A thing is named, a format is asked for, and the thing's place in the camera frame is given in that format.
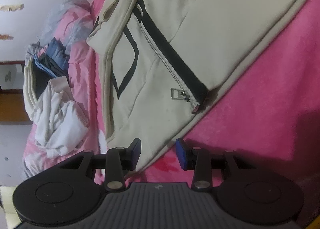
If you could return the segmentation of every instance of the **zipper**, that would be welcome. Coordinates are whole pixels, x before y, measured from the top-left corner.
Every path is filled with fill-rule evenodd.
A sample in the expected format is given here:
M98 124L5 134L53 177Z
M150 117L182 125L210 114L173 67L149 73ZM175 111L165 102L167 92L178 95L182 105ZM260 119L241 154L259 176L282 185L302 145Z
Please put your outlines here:
M174 70L174 68L171 66L171 64L168 62L166 57L162 54L162 52L158 49L155 42L150 37L149 33L145 29L142 22L139 24L140 29L142 31L143 36L149 43L150 47L154 51L154 53L158 56L158 58L162 61L168 72L171 74L171 76L176 81L177 85L180 87L181 90L178 90L176 88L171 88L171 99L172 100L184 100L186 102L189 102L192 106L192 113L195 114L199 110L199 102L195 99L190 89L186 86L184 81L180 78L179 74Z

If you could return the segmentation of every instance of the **pink bedsheet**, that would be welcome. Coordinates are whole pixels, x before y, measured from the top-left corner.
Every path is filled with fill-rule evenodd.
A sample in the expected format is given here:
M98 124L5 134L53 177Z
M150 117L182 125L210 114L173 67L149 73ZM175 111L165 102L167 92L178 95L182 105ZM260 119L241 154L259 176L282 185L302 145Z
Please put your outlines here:
M104 0L94 0L94 17ZM320 0L301 11L184 139L212 153L234 149L294 181L305 193L302 226L319 213L320 201ZM96 74L98 127L104 131ZM171 148L127 180L191 182ZM214 185L221 183L214 173Z

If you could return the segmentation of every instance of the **zipper tab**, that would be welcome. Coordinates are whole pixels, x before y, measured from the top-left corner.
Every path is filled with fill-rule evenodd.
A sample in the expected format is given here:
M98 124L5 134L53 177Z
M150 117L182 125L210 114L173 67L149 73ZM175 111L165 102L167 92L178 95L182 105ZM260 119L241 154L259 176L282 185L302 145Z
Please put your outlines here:
M190 102L190 96L185 91L176 88L171 89L171 99Z

